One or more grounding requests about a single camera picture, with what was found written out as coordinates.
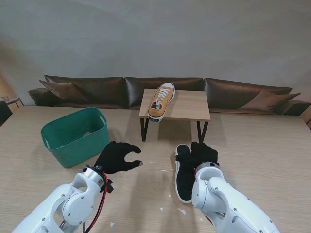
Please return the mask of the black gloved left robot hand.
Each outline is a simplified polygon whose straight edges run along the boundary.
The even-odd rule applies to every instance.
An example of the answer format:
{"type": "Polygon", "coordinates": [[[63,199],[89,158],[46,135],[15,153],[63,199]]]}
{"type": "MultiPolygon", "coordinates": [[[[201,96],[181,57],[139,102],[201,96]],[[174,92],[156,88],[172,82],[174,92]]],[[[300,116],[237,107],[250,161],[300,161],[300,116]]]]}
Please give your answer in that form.
{"type": "Polygon", "coordinates": [[[116,141],[110,142],[102,151],[94,166],[100,166],[105,174],[115,174],[121,171],[129,171],[143,165],[140,160],[127,162],[125,157],[129,153],[141,153],[141,149],[135,145],[116,141]]]}

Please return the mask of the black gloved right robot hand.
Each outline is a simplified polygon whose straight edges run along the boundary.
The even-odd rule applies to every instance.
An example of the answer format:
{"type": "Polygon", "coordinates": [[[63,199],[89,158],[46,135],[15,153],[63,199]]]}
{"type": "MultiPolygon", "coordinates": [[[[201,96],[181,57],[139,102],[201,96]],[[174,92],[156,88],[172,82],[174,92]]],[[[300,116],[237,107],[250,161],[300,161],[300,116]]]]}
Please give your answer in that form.
{"type": "Polygon", "coordinates": [[[192,142],[190,152],[190,163],[195,169],[197,169],[200,164],[205,162],[218,163],[218,152],[212,147],[206,145],[205,143],[192,142]]]}

